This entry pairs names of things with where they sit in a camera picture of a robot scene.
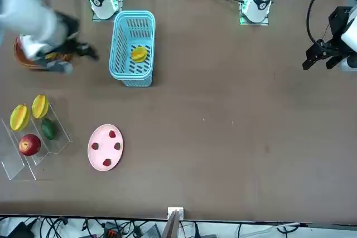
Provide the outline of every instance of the apple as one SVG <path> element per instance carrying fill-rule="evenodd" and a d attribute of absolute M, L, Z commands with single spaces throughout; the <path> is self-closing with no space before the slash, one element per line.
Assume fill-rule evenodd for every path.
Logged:
<path fill-rule="evenodd" d="M 32 156 L 39 152 L 41 148 L 41 141 L 36 135 L 26 134 L 20 139 L 18 147 L 20 149 L 20 153 L 24 156 Z"/>

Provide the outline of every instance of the metal bracket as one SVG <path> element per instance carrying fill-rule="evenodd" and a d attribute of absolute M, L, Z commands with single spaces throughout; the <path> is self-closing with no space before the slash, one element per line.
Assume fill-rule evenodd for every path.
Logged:
<path fill-rule="evenodd" d="M 178 211 L 180 216 L 179 220 L 184 220 L 184 208 L 183 207 L 168 207 L 167 208 L 167 219 L 170 218 L 171 214 Z"/>

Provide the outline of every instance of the strawberry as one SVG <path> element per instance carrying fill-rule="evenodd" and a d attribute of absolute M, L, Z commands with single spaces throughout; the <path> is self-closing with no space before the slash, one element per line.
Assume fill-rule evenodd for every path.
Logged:
<path fill-rule="evenodd" d="M 99 149 L 99 144 L 97 142 L 94 142 L 94 143 L 91 144 L 91 148 L 93 150 L 98 150 Z"/>
<path fill-rule="evenodd" d="M 115 137 L 116 137 L 115 132 L 111 130 L 111 131 L 109 132 L 109 136 L 110 136 L 111 138 L 115 138 Z"/>
<path fill-rule="evenodd" d="M 107 158 L 107 159 L 104 160 L 104 162 L 103 162 L 103 165 L 106 166 L 106 167 L 109 167 L 111 164 L 112 164 L 112 161 L 111 161 L 109 158 Z"/>
<path fill-rule="evenodd" d="M 120 143 L 117 142 L 115 145 L 114 145 L 114 149 L 115 150 L 120 150 Z"/>

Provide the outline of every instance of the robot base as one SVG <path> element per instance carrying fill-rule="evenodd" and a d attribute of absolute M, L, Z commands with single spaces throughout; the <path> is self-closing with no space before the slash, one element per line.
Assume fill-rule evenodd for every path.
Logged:
<path fill-rule="evenodd" d="M 238 11 L 239 11 L 239 24 L 240 25 L 264 25 L 267 26 L 269 25 L 269 20 L 268 20 L 268 15 L 265 17 L 265 19 L 262 22 L 255 23 L 251 22 L 244 14 L 243 14 L 243 9 L 246 8 L 246 4 L 239 3 L 238 6 Z"/>

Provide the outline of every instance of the blue plastic basket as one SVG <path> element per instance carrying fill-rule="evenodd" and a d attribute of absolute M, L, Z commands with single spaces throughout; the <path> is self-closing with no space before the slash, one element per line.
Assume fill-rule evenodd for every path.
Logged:
<path fill-rule="evenodd" d="M 154 67 L 155 18 L 149 11 L 122 11 L 114 21 L 109 71 L 125 86 L 150 86 Z M 138 46 L 147 49 L 147 57 L 136 63 L 131 52 Z"/>

